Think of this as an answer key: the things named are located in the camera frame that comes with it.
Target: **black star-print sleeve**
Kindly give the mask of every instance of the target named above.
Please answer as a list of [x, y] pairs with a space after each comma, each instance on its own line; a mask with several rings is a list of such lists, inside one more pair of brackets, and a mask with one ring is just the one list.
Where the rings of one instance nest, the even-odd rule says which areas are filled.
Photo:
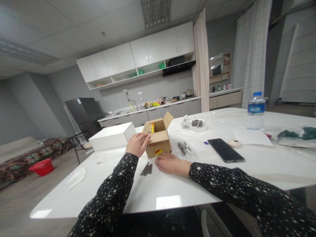
[[240, 168], [193, 163], [189, 178], [257, 218], [263, 236], [316, 236], [316, 214], [285, 191]]
[[68, 236], [109, 236], [113, 233], [132, 189], [137, 163], [137, 156], [123, 155], [96, 196], [82, 209]]

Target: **ceiling light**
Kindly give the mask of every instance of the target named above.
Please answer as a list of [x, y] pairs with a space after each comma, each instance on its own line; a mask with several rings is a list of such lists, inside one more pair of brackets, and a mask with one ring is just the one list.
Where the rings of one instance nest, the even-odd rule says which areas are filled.
[[47, 65], [59, 60], [59, 58], [0, 37], [1, 54], [39, 65]]
[[140, 0], [146, 29], [170, 21], [171, 0]]

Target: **refrigerator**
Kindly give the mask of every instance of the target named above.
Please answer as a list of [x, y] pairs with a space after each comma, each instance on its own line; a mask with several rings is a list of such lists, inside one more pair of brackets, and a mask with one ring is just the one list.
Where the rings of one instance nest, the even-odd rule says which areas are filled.
[[[101, 128], [98, 120], [104, 116], [94, 98], [76, 98], [65, 101], [65, 104], [82, 132]], [[94, 134], [85, 135], [86, 140]]]

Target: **water bottle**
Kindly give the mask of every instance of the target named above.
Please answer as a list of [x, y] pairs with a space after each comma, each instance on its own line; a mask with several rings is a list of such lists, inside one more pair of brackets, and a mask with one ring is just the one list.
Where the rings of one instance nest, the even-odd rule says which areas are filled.
[[263, 113], [266, 100], [261, 97], [262, 92], [255, 92], [248, 102], [247, 129], [260, 130], [263, 126]]

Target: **ceiling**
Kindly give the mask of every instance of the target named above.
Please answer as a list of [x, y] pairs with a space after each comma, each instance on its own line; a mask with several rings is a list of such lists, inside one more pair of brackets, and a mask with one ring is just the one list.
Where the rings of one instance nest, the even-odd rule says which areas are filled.
[[0, 79], [71, 67], [78, 58], [192, 21], [203, 4], [206, 21], [211, 21], [245, 10], [252, 2], [171, 0], [170, 22], [146, 30], [139, 0], [0, 0], [0, 41], [51, 60], [38, 64], [31, 56], [0, 48]]

